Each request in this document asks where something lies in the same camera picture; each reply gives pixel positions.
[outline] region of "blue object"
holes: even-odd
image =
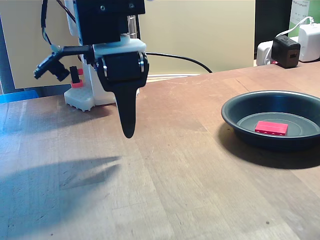
[[[19,91],[0,95],[0,104],[39,98],[35,90]]]

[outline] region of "red lego brick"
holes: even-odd
[[[84,74],[84,70],[82,68],[78,68],[78,75],[83,75]]]
[[[254,131],[261,134],[285,136],[288,132],[288,124],[259,121]]]
[[[78,83],[71,82],[71,87],[73,89],[82,88],[83,86],[84,86],[84,82],[81,79],[80,79],[80,82]]]

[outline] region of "beige wall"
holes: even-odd
[[[70,83],[70,76],[59,82],[54,75],[45,73],[35,79],[33,71],[51,54],[41,33],[41,0],[0,0],[0,15],[8,51],[14,85],[16,88],[49,86]],[[55,0],[48,1],[46,18],[47,34],[58,45],[78,45],[76,37],[69,33],[66,13]],[[61,62],[66,68],[81,67],[76,56],[64,57]]]
[[[67,84],[47,72],[33,77],[37,64],[50,54],[40,27],[41,0],[0,0],[0,14],[16,88]],[[141,37],[150,52],[178,54],[203,62],[214,72],[252,66],[254,55],[254,0],[145,1],[140,16]],[[61,46],[77,45],[69,33],[64,10],[48,1],[47,33]],[[205,73],[187,61],[149,56],[151,74]],[[65,67],[81,63],[64,57]]]
[[[254,0],[154,0],[145,8],[139,19],[147,51],[194,58],[214,72],[253,65]],[[150,74],[206,72],[184,60],[148,59]]]

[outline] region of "black cable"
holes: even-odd
[[[69,9],[62,3],[60,0],[56,0],[57,3],[65,10],[65,12],[68,14],[68,16],[72,19],[74,23],[76,23],[76,18],[73,16],[73,14],[69,11]]]
[[[41,28],[43,39],[51,45],[51,41],[46,33],[46,18],[47,18],[48,0],[42,0],[41,6]]]
[[[41,6],[41,28],[46,27],[46,17],[47,17],[48,0],[42,0]]]
[[[212,73],[212,71],[210,70],[210,68],[208,68],[206,65],[204,65],[203,63],[194,60],[192,58],[186,57],[186,56],[179,56],[179,55],[172,55],[172,54],[166,54],[166,53],[160,53],[160,52],[149,52],[146,51],[145,52],[147,55],[153,55],[153,56],[162,56],[162,57],[169,57],[169,58],[174,58],[174,59],[183,59],[183,60],[187,60],[190,62],[193,62],[195,64],[200,65],[201,67],[203,67],[205,70],[207,70],[209,73]]]
[[[135,15],[136,37],[141,40],[139,16]]]

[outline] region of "black bowl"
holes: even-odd
[[[255,91],[236,96],[223,119],[244,142],[272,151],[301,151],[320,143],[320,98],[292,91]],[[287,135],[255,132],[258,121],[288,124]]]

